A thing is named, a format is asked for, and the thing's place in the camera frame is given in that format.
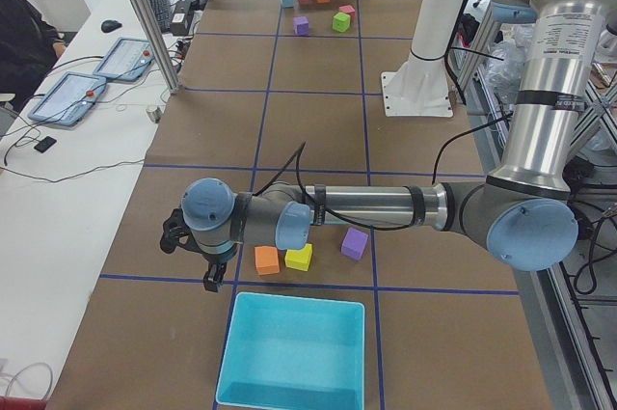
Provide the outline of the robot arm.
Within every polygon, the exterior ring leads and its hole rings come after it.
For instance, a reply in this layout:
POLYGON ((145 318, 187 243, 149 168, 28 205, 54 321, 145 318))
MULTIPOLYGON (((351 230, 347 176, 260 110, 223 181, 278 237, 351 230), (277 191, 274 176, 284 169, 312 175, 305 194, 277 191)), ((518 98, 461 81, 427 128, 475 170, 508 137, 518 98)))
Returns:
POLYGON ((193 182, 164 223, 163 251, 183 248, 208 263, 217 291, 242 243, 300 250, 313 226, 347 223, 373 231, 429 226, 456 232, 496 260, 540 271, 564 260, 577 241, 562 174, 584 107, 600 36, 616 19, 616 0, 493 0, 502 22, 534 33, 499 166, 482 182, 428 187, 306 186, 272 180, 234 193, 216 178, 193 182))

